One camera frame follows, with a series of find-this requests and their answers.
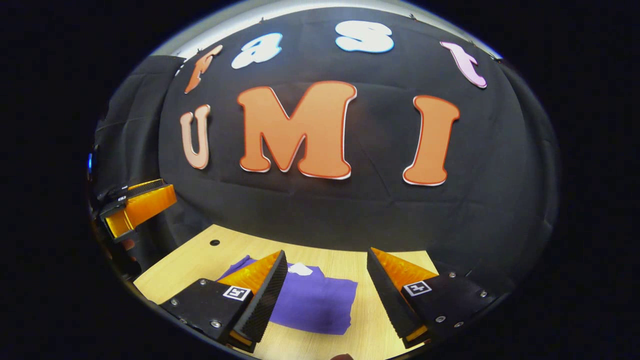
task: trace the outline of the black backdrop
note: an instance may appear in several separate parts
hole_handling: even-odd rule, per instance
[[[393,50],[369,54],[339,49],[334,27],[349,19],[390,27]],[[242,69],[230,67],[245,43],[273,32],[284,35],[280,54]],[[461,44],[479,62],[478,71],[490,86],[480,89],[469,83],[439,41]],[[225,47],[194,90],[184,94],[199,56],[187,61],[171,82],[157,142],[150,139],[155,133],[141,128],[148,120],[134,110],[128,118],[108,116],[97,133],[96,142],[104,152],[120,154],[126,149],[134,158],[144,153],[136,165],[151,163],[146,158],[153,158],[153,148],[158,147],[159,177],[173,184],[178,196],[178,204],[163,214],[177,245],[213,223],[325,249],[427,250],[434,260],[457,266],[460,272],[482,261],[514,281],[530,269],[556,219],[559,161],[546,114],[513,71],[438,28],[359,8],[284,15],[238,31],[201,53],[218,44]],[[167,62],[173,72],[175,62]],[[147,81],[151,89],[161,86],[151,83],[155,78]],[[358,97],[349,104],[344,135],[351,176],[340,181],[310,179],[296,167],[286,174],[277,169],[264,174],[242,170],[238,161],[244,155],[244,111],[237,103],[238,94],[271,86],[291,114],[304,91],[324,80],[345,81],[358,89]],[[138,90],[140,74],[130,82],[127,88],[137,93],[118,94],[112,103],[116,113],[121,112],[118,103],[144,98],[146,91]],[[461,112],[452,126],[445,162],[449,177],[442,186],[413,186],[402,179],[420,131],[420,115],[412,103],[417,95],[445,99]],[[199,170],[184,158],[176,119],[202,104],[212,109],[207,128],[210,159]],[[124,127],[125,135],[117,129],[123,119],[132,119]],[[117,146],[104,142],[112,142],[111,138],[118,140]],[[303,155],[298,151],[294,163]],[[265,156],[271,159],[268,151]],[[99,170],[116,174],[122,163],[118,160]]]
[[[79,189],[95,120],[106,110],[106,100],[141,59],[201,17],[195,14],[219,6],[7,3],[9,19],[3,24],[10,34],[7,59],[13,64],[8,75],[17,80],[16,119],[24,119],[25,109],[34,105],[47,110],[39,118],[41,126],[27,132],[45,135],[38,139],[39,150],[28,153],[40,160],[38,166],[16,167],[31,180],[16,189],[33,193],[41,204],[34,216],[46,216],[37,226],[43,232],[29,241],[13,239],[25,238],[33,223],[9,226],[15,236],[10,245],[21,250],[15,259],[25,269],[8,274],[26,275],[24,289],[7,293],[9,305],[23,305],[12,311],[18,319],[6,324],[16,335],[2,349],[9,358],[217,357],[210,346],[156,318],[129,295],[90,240],[88,227],[75,219],[86,216]],[[618,242],[633,240],[626,231],[635,208],[627,201],[634,178],[616,176],[628,168],[622,152],[627,149],[620,145],[635,126],[624,121],[631,115],[624,107],[628,73],[617,72],[630,65],[625,63],[628,9],[583,2],[519,8],[500,1],[435,3],[428,9],[515,65],[554,121],[566,174],[558,227],[531,276],[502,307],[429,358],[630,357],[625,325],[614,321],[622,306],[631,304],[625,283],[632,260]],[[43,83],[51,87],[40,91]],[[11,140],[32,144],[26,135],[9,140],[10,145]],[[44,161],[50,154],[42,149],[63,155]],[[47,183],[55,185],[48,188]],[[18,214],[34,208],[15,205]],[[52,211],[58,207],[71,212]]]

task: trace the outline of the letter s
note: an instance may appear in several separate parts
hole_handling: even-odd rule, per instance
[[[345,51],[385,53],[394,47],[391,29],[377,22],[343,21],[335,26],[335,32],[342,35],[335,39],[336,45]]]

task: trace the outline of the fisheye lens view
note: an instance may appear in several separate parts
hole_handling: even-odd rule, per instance
[[[478,326],[551,246],[561,166],[483,40],[400,0],[200,14],[95,122],[113,275],[236,359],[411,359]]]

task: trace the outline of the wooden table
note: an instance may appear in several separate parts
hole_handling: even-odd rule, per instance
[[[211,240],[220,244],[212,246]],[[351,326],[344,335],[326,335],[269,322],[262,341],[250,355],[264,360],[329,360],[349,353],[354,360],[377,360],[411,350],[404,348],[389,322],[367,272],[366,252],[291,245],[212,225],[148,269],[134,285],[146,298],[160,304],[201,277],[219,278],[246,255],[260,259],[279,250],[285,251],[289,263],[319,266],[327,277],[358,283]],[[426,251],[391,254],[438,273]]]

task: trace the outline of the purple cloth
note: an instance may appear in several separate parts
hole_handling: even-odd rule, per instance
[[[254,262],[247,255],[218,280]],[[313,270],[307,276],[287,273],[269,321],[297,330],[343,335],[351,325],[358,283],[324,277],[319,267],[307,267]]]

